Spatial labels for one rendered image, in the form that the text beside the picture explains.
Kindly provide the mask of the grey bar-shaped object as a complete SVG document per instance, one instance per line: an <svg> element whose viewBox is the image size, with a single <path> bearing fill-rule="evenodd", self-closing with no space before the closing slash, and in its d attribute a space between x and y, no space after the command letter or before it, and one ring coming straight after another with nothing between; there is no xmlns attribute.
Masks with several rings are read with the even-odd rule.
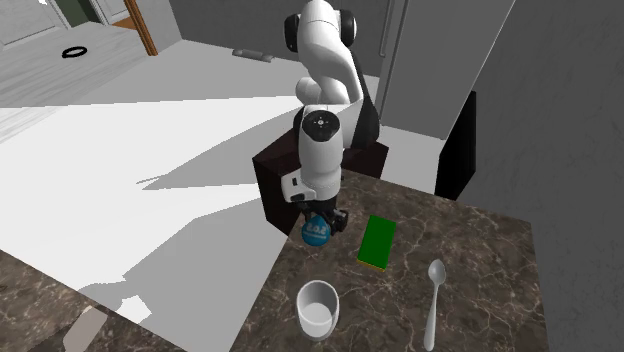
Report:
<svg viewBox="0 0 624 352"><path fill-rule="evenodd" d="M249 49L234 49L232 51L232 55L236 57L251 59L255 61L261 61L266 63L271 63L273 60L273 56L270 54L265 54L263 52L249 50Z"/></svg>

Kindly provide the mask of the green sponge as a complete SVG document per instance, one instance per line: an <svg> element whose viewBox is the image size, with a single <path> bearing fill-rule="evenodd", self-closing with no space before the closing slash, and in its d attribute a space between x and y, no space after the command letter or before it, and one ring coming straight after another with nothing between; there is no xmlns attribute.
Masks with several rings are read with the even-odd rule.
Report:
<svg viewBox="0 0 624 352"><path fill-rule="evenodd" d="M380 271L385 271L396 230L394 221L371 215L369 217L357 261Z"/></svg>

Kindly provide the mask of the brown wooden door frame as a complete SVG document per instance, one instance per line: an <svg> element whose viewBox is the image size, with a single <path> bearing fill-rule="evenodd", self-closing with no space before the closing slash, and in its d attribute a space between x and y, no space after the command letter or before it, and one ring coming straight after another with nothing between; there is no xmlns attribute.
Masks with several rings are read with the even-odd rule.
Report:
<svg viewBox="0 0 624 352"><path fill-rule="evenodd" d="M148 27L144 21L144 18L139 10L136 0L123 0L124 4L130 14L130 18L139 34L142 44L149 56L157 56L157 48L151 38Z"/></svg>

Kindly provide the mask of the grey tall cabinet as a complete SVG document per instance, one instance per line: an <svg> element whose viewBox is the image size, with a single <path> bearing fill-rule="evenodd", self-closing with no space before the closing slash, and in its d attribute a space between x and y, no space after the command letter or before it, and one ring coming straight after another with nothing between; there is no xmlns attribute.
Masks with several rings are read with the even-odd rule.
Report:
<svg viewBox="0 0 624 352"><path fill-rule="evenodd" d="M377 93L384 126L450 134L515 0L396 0Z"/></svg>

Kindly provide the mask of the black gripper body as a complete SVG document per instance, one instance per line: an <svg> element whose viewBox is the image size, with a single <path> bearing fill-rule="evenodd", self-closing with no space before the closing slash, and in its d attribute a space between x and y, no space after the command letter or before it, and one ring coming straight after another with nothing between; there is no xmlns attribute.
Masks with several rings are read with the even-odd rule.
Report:
<svg viewBox="0 0 624 352"><path fill-rule="evenodd" d="M311 208L316 215L325 214L327 216L332 216L333 211L336 209L337 197L332 197L328 200L309 200L309 201L299 201L297 206L301 207L309 207Z"/></svg>

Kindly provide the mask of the grey flat rounded slab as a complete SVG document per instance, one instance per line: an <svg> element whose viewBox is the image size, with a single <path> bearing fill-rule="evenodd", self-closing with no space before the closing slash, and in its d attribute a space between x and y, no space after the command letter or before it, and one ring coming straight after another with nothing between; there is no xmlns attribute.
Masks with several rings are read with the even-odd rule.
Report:
<svg viewBox="0 0 624 352"><path fill-rule="evenodd" d="M65 352L86 352L107 319L108 315L99 309L85 308L63 337Z"/></svg>

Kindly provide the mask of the dark robot stand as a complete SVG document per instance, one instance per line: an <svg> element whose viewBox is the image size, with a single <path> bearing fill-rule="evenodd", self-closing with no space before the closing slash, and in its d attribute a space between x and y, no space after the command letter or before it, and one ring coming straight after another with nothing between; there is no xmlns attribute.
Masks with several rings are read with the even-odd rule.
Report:
<svg viewBox="0 0 624 352"><path fill-rule="evenodd" d="M375 142L365 150L345 149L342 168L377 179L381 178L389 148ZM281 178L300 168L294 132L288 130L252 158L266 220L288 236L300 215L300 209L287 203Z"/></svg>

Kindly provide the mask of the silver spoon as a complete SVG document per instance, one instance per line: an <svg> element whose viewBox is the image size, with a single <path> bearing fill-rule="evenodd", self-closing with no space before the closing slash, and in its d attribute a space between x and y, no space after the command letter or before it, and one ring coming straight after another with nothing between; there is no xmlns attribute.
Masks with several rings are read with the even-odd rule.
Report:
<svg viewBox="0 0 624 352"><path fill-rule="evenodd" d="M435 347L438 291L446 280L445 265L440 259L435 259L430 264L428 276L433 283L433 295L423 337L423 347L427 352L432 352Z"/></svg>

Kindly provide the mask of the white door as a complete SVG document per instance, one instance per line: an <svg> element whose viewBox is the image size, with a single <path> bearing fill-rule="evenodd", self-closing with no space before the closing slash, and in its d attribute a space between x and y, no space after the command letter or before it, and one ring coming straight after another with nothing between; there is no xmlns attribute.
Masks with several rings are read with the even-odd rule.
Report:
<svg viewBox="0 0 624 352"><path fill-rule="evenodd" d="M70 24L55 0L0 0L0 50L7 51Z"/></svg>

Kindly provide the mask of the white cup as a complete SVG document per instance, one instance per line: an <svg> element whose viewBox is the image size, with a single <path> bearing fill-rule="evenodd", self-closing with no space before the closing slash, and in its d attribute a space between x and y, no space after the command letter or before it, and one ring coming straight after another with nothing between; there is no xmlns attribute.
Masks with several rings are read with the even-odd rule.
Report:
<svg viewBox="0 0 624 352"><path fill-rule="evenodd" d="M339 320L339 295L326 281L309 281L297 293L296 312L302 333L312 341L322 341Z"/></svg>

